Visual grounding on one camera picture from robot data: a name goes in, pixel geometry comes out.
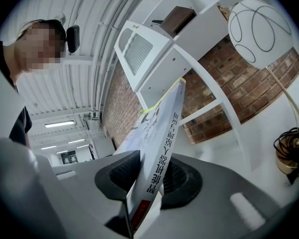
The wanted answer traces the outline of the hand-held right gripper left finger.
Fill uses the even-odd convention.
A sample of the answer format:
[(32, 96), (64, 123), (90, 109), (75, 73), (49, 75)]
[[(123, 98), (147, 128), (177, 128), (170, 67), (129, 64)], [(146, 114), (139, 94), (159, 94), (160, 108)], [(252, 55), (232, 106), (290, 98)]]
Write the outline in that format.
[(141, 169), (140, 151), (53, 168), (59, 182), (89, 215), (132, 239), (128, 193)]

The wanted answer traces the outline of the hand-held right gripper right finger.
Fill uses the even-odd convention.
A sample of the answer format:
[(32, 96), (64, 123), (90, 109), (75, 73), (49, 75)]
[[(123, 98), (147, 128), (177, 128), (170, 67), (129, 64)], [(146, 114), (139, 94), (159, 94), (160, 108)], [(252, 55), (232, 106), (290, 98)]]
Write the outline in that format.
[(264, 239), (289, 210), (233, 170), (176, 153), (164, 190), (143, 239)]

